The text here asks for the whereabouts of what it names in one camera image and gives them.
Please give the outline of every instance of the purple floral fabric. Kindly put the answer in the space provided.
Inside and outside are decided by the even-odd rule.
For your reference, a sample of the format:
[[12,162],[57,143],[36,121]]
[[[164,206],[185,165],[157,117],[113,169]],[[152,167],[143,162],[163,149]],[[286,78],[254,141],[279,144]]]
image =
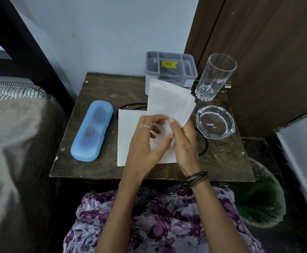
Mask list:
[[[247,230],[234,206],[228,188],[212,187],[244,238],[251,252],[265,251]],[[76,211],[76,221],[63,242],[63,252],[93,253],[117,190],[87,193]],[[133,209],[129,252],[196,253],[209,252],[197,204],[191,189],[174,186],[164,192],[141,187]]]

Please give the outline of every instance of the silver ring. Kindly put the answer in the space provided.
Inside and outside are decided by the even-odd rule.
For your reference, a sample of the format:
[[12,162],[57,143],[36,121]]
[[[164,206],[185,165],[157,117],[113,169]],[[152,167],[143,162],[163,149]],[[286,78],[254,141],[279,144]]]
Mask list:
[[141,125],[141,128],[143,128],[143,127],[147,127],[147,128],[149,128],[151,130],[151,128],[149,126],[146,126],[144,124]]

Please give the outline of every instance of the forearm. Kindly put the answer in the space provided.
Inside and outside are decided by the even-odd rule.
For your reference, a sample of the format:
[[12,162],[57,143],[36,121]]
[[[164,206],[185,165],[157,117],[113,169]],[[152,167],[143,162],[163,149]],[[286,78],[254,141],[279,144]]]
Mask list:
[[250,253],[206,179],[192,187],[210,252]]
[[95,253],[128,252],[131,212],[138,188],[120,182],[114,205],[105,222]]

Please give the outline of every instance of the clear glass ashtray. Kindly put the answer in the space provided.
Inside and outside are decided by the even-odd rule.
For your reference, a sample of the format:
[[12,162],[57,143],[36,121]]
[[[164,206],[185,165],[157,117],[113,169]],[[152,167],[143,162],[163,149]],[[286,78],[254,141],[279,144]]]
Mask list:
[[196,123],[204,137],[220,140],[235,132],[232,115],[219,106],[205,106],[197,112]]

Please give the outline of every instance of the folded napkin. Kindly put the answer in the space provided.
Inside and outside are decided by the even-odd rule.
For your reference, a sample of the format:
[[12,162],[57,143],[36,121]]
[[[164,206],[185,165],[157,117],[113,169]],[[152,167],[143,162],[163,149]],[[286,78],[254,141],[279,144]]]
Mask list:
[[[184,127],[196,106],[194,101],[195,97],[191,95],[189,89],[165,81],[151,79],[147,111],[118,110],[117,165],[124,166],[126,163],[131,138],[141,115],[164,114],[174,118],[181,127]],[[155,139],[150,139],[151,149],[156,149],[164,137],[172,132],[168,121],[164,125],[155,125],[161,130],[161,134],[151,131],[156,135]],[[171,147],[158,163],[175,162],[177,161],[173,140]]]

